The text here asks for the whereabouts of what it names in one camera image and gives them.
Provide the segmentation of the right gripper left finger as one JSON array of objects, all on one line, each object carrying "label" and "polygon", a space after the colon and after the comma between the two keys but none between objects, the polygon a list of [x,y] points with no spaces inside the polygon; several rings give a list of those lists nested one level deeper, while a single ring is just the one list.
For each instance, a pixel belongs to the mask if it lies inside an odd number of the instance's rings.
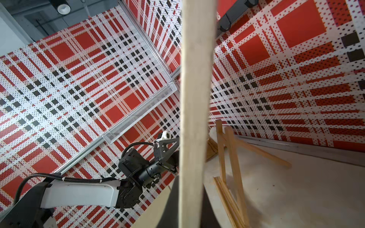
[{"label": "right gripper left finger", "polygon": [[163,228],[178,227],[179,209],[179,176],[176,176],[165,209],[162,214]]}]

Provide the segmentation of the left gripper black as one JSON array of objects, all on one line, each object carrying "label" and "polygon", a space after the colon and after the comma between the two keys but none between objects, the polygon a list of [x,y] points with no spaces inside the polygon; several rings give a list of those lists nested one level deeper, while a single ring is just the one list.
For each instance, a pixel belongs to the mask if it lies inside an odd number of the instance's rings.
[{"label": "left gripper black", "polygon": [[155,179],[160,179],[163,172],[177,174],[179,154],[175,154],[179,148],[180,138],[160,140],[154,142],[154,156],[147,166],[136,173],[136,180],[140,185],[151,184]]}]

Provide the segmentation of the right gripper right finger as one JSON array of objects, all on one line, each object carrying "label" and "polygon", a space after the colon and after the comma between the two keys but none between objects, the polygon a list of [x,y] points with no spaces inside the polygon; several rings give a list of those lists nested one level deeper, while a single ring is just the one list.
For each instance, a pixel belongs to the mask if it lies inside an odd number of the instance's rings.
[{"label": "right gripper right finger", "polygon": [[205,188],[203,188],[201,228],[221,228]]}]

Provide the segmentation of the plywood board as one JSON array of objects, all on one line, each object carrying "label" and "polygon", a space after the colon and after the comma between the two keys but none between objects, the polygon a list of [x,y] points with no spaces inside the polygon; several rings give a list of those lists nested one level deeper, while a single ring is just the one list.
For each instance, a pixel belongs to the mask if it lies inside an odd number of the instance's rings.
[{"label": "plywood board", "polygon": [[167,204],[174,181],[172,181],[143,212],[132,228],[155,228]]},{"label": "plywood board", "polygon": [[182,2],[178,226],[201,223],[217,1]]}]

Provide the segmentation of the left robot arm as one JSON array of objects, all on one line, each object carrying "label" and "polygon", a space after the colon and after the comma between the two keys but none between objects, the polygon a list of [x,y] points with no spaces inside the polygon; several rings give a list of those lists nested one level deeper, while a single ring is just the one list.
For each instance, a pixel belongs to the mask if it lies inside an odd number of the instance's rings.
[{"label": "left robot arm", "polygon": [[146,160],[129,145],[118,164],[126,178],[79,179],[60,173],[34,173],[19,185],[12,207],[1,217],[2,228],[51,228],[58,206],[104,206],[129,209],[139,203],[144,188],[162,173],[177,173],[179,139],[158,139],[151,144],[154,158]]}]

